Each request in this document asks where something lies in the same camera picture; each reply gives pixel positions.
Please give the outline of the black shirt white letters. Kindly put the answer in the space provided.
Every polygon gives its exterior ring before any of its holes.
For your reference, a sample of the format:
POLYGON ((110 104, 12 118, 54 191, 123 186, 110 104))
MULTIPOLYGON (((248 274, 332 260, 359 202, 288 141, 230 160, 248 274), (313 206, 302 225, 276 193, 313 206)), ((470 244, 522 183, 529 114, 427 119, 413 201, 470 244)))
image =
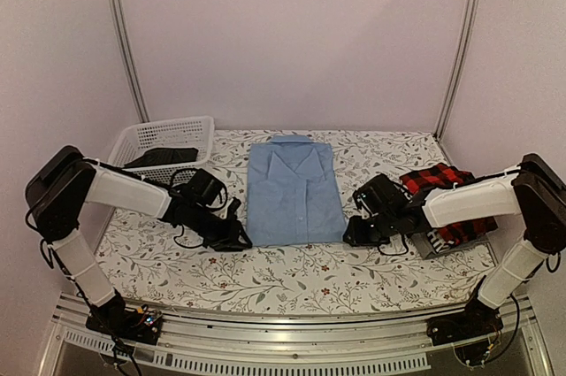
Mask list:
POLYGON ((446 241, 438 231, 431 231, 427 233, 426 239, 430 243, 434 254, 448 252, 455 247, 454 241, 446 241))

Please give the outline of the light blue long sleeve shirt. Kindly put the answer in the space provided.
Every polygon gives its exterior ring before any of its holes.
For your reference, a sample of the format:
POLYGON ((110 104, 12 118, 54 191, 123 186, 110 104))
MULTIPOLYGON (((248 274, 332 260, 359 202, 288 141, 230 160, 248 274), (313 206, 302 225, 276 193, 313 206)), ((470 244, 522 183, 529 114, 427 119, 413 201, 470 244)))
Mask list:
POLYGON ((340 242, 346 231, 333 148, 304 135, 250 147, 247 234, 257 247, 340 242))

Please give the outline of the red black plaid shirt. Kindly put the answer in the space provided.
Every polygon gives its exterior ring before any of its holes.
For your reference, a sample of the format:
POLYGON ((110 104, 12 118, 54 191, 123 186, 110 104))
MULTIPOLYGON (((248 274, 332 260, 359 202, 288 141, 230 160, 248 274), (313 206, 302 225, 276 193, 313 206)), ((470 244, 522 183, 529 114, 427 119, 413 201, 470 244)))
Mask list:
POLYGON ((446 241, 454 241, 455 247, 498 228, 487 207, 479 203, 475 181, 472 173, 444 163, 400 177, 413 196, 424 198, 423 213, 431 231, 438 231, 446 241))

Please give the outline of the grey shirt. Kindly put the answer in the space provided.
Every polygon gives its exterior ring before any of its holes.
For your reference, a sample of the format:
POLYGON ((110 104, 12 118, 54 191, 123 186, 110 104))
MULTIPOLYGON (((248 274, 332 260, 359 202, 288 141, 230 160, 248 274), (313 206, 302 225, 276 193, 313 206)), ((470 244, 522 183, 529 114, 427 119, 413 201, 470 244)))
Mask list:
POLYGON ((433 259, 437 257, 444 257, 451 253, 472 249, 478 245, 486 245, 487 247, 490 247, 489 240, 486 238, 481 238, 472 242, 466 242, 455 248, 446 249, 441 252, 438 252, 433 248, 432 243, 426 237, 425 234, 413 234, 410 236, 409 239, 412 241, 413 245, 415 246, 418 254, 422 259, 433 259))

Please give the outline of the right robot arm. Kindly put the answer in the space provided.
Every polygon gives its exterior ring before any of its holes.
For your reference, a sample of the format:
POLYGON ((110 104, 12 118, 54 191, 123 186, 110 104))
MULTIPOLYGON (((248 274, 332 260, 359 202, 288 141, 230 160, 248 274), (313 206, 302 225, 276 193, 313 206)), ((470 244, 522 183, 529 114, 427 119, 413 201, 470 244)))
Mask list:
POLYGON ((454 223, 501 215, 523 218, 523 237, 477 286, 473 304, 457 319, 457 329, 475 337, 490 325, 490 309, 534 274, 550 255, 565 248, 565 183, 537 154, 501 173, 430 188, 407 197, 380 174, 355 192, 356 205, 369 213, 349 219, 343 241, 352 247, 379 246, 394 235, 426 234, 454 223))

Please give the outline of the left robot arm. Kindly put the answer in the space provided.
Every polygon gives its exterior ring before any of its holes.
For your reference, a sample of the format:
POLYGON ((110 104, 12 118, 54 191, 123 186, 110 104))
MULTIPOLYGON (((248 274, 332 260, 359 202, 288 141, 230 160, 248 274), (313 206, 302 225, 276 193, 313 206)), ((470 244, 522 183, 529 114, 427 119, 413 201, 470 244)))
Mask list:
POLYGON ((80 231, 83 206, 98 203, 185 227, 215 251, 250 249, 252 241, 236 216, 240 201, 227 197, 215 204, 226 195, 226 185, 202 168, 192 171, 184 183, 174 178, 161 183, 65 146, 27 183, 25 222, 50 249, 45 260, 58 263, 86 303, 98 308, 98 322, 111 334, 122 335, 131 328, 131 316, 119 306, 119 292, 80 231))

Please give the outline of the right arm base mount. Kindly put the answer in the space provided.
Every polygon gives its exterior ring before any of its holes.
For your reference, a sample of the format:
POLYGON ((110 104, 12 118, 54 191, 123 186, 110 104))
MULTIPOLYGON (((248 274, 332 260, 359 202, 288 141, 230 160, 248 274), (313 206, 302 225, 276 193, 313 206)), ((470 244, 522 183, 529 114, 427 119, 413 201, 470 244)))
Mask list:
POLYGON ((486 363, 502 328, 499 310, 484 305, 477 298, 470 299, 462 311, 426 320, 426 334, 433 346, 467 341, 455 348, 455 355, 470 367, 486 363))

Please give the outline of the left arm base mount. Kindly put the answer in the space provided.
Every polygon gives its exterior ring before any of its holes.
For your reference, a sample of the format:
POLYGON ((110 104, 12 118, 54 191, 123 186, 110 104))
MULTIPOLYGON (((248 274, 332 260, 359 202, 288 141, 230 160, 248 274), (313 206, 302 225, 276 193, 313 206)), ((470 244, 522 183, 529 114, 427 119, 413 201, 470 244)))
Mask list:
POLYGON ((119 292, 104 305, 90 305, 89 309, 87 329, 121 340, 157 345, 163 326, 161 311, 150 309, 147 304, 129 309, 119 292))

